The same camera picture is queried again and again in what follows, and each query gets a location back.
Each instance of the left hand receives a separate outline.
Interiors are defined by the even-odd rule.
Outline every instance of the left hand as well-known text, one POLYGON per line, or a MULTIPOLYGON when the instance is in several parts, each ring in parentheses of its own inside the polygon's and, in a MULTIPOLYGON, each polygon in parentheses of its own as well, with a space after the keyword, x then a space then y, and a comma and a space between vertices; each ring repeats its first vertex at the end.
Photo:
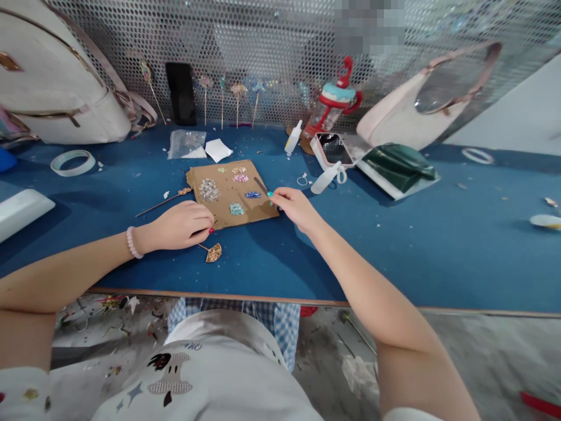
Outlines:
POLYGON ((134 242, 140 254, 154 250, 179 250, 207 239, 214 216, 194 201, 183 201, 165 211, 155 221, 134 230, 134 242))

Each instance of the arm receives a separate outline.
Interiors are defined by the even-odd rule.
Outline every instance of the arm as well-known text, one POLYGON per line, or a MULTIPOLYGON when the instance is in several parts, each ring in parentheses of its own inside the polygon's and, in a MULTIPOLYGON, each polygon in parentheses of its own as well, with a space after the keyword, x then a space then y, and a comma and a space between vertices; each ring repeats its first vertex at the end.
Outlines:
MULTIPOLYGON (((184 249, 209 235, 214 217, 185 201, 133 230, 140 254, 184 249)), ((116 267, 131 260, 121 233, 44 258, 0 279, 0 369, 29 365, 49 370, 55 313, 116 267)))
POLYGON ((444 420, 479 420, 444 346, 411 302, 322 220, 301 191, 278 188, 271 201, 308 235, 374 337, 382 414, 409 407, 444 420))

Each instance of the white backpack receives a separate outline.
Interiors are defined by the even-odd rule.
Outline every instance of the white backpack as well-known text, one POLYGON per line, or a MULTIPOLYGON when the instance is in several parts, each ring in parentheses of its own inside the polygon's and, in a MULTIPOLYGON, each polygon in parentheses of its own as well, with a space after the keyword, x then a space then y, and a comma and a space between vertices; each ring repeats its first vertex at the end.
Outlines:
POLYGON ((127 92, 89 36, 41 0, 0 3, 0 106, 45 143, 118 142, 131 129, 154 126, 157 120, 146 100, 127 92), (103 66, 114 92, 57 15, 103 66), (142 116, 146 123, 141 127, 142 116))

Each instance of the bracelet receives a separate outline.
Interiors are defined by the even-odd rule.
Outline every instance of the bracelet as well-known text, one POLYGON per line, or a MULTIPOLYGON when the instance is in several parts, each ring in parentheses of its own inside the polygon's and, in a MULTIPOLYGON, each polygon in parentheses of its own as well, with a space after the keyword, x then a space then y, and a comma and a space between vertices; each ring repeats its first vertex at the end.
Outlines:
POLYGON ((139 254, 138 251, 136 251, 136 249, 134 248, 133 229, 134 227, 129 227, 129 229, 127 229, 127 242, 129 243, 129 250, 136 258, 143 258, 144 254, 139 254))

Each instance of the blue container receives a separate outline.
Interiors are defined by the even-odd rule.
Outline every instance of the blue container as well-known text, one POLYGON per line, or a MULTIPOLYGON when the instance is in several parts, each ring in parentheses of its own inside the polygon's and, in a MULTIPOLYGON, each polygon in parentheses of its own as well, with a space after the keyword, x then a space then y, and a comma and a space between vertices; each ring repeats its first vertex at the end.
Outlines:
POLYGON ((0 172, 8 171, 17 163, 16 157, 0 146, 0 172))

